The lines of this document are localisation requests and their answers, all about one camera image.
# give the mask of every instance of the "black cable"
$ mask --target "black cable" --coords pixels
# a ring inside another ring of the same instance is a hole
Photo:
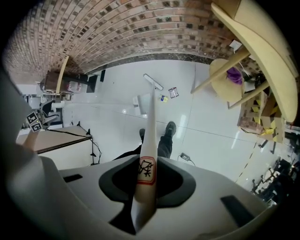
[[[194,166],[196,166],[195,163],[191,159],[189,161],[191,161],[194,164]]]
[[[70,135],[73,135],[73,136],[88,138],[88,136],[78,135],[78,134],[75,134],[75,133],[69,133],[69,132],[64,132],[64,131],[57,131],[57,130],[53,130],[53,129],[48,129],[47,131],[52,131],[52,132],[57,132],[57,133],[66,133],[66,134],[70,134]],[[101,158],[102,152],[100,151],[99,145],[98,145],[98,143],[95,143],[93,141],[93,136],[92,136],[92,139],[89,139],[89,140],[92,142],[92,145],[94,144],[98,148],[98,151],[99,151],[98,163],[100,163],[100,158]]]
[[[94,165],[95,163],[94,163],[94,154],[93,153],[94,153],[94,146],[93,146],[93,143],[92,143],[92,154],[91,155],[92,155],[92,160],[93,160],[92,164]]]

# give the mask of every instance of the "brick wall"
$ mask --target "brick wall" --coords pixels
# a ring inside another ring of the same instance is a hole
[[[59,70],[66,55],[66,71],[72,73],[147,53],[227,59],[235,36],[213,15],[210,4],[211,0],[46,0],[15,30],[4,65],[16,83],[30,84],[41,81],[48,70]]]

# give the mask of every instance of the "black pants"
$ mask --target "black pants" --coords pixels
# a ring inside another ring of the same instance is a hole
[[[160,137],[160,141],[158,144],[158,148],[157,148],[157,155],[160,157],[164,157],[164,158],[170,158],[171,153],[172,153],[172,137],[168,136],[168,135],[164,135]],[[141,153],[141,148],[142,145],[140,145],[137,149],[130,151],[130,152],[125,152],[123,153],[121,156],[118,156],[116,159],[119,158],[124,158],[130,155],[136,155],[136,154],[140,154]]]

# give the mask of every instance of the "small box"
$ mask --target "small box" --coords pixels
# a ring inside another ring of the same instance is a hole
[[[264,129],[273,129],[272,134],[260,136],[263,139],[282,143],[285,137],[285,124],[281,111],[278,107],[273,94],[268,99],[268,102],[261,115],[262,126]]]
[[[267,95],[264,92],[256,95],[241,105],[238,126],[249,133],[263,133],[263,126],[260,116],[267,102]]]

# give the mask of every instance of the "electrical outlet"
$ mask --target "electrical outlet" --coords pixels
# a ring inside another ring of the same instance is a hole
[[[180,157],[182,158],[182,159],[184,159],[184,160],[186,160],[186,161],[189,161],[191,158],[187,155],[187,154],[185,154],[185,153],[182,153],[181,155],[180,155]]]
[[[232,47],[234,51],[237,51],[240,48],[240,46],[242,46],[242,43],[233,40],[229,46]]]

